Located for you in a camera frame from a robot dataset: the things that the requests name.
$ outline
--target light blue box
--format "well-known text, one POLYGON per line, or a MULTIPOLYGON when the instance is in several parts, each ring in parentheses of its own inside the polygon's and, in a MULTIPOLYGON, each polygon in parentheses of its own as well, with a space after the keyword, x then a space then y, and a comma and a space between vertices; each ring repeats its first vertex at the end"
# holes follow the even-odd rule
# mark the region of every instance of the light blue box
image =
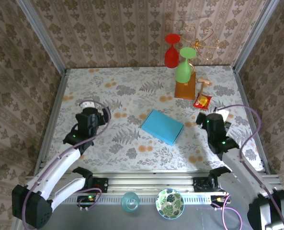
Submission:
POLYGON ((141 128, 169 145, 173 145, 183 127, 184 125, 181 122, 157 110, 152 110, 141 128))

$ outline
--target gold wire decoration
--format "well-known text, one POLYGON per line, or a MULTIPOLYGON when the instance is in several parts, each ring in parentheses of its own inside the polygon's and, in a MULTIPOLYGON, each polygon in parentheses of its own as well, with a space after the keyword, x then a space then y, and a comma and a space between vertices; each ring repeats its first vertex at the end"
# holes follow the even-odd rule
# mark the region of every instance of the gold wire decoration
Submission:
POLYGON ((199 40, 197 38, 197 30, 196 30, 196 27, 194 25, 187 25, 184 30, 187 31, 187 32, 190 32, 191 29, 194 29, 195 30, 195 41, 190 41, 190 40, 187 40, 187 39, 184 39, 183 37, 181 37, 184 41, 187 41, 191 44, 191 47, 193 49, 195 49, 197 51, 197 53, 199 54, 199 56, 205 60, 211 60, 213 58, 213 54, 212 52, 206 52, 205 54, 205 57, 202 56, 200 50, 199 50, 199 47, 204 47, 204 48, 210 48, 210 49, 221 49, 222 47, 224 47, 224 42, 223 41, 220 41, 220 40, 216 40, 215 41, 215 44, 217 45, 217 47, 212 47, 212 46, 204 46, 202 44, 204 44, 204 41, 207 40, 209 37, 211 37, 213 34, 214 34, 214 30, 210 27, 206 27, 203 29, 203 32, 204 34, 208 34, 209 32, 211 32, 210 35, 208 35, 204 40, 199 40))

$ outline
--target ceramic bowl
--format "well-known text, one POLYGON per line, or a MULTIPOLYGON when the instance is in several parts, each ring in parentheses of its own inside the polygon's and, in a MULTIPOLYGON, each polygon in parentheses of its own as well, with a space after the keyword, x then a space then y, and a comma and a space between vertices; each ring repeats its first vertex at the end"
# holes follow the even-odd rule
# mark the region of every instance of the ceramic bowl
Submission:
POLYGON ((176 219, 184 210, 183 198, 177 190, 167 188, 162 190, 156 199, 156 207, 161 216, 166 219, 176 219))

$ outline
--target wallpaper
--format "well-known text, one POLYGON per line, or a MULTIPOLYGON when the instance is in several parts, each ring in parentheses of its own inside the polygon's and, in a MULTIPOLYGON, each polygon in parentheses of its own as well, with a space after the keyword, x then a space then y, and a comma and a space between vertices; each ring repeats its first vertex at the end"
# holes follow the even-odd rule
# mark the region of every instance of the wallpaper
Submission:
POLYGON ((33 172, 60 76, 14 0, 0 0, 0 230, 33 172))
MULTIPOLYGON (((204 45, 222 49, 211 60, 200 57, 195 65, 234 63, 265 0, 31 0, 68 69, 93 67, 163 66, 170 45, 164 38, 177 33, 192 39, 184 30, 195 25, 214 30, 204 45)), ((177 48, 189 46, 181 40, 177 48)))
POLYGON ((249 104, 262 117, 260 137, 284 185, 284 0, 280 0, 240 76, 249 104))

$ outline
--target patterned table surface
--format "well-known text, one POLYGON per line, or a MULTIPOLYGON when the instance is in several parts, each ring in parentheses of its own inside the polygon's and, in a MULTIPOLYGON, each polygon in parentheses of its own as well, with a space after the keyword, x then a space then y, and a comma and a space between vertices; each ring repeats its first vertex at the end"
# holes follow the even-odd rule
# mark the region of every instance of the patterned table surface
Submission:
MULTIPOLYGON (((93 99, 110 107, 110 127, 71 168, 136 171, 208 170, 222 166, 207 145, 206 131, 195 123, 200 110, 193 107, 192 100, 174 98, 175 71, 166 67, 71 69, 48 159, 57 153, 65 135, 77 122, 75 114, 82 111, 78 103, 93 99), (173 146, 141 130, 152 109, 185 124, 173 146)), ((212 82, 204 89, 205 95, 212 96, 206 112, 213 111, 215 106, 242 104, 229 66, 196 67, 196 78, 212 82)), ((251 134, 245 110, 230 109, 227 121, 232 123, 228 135, 241 145, 251 134)), ((256 170, 262 170, 254 140, 248 143, 244 154, 256 170)))

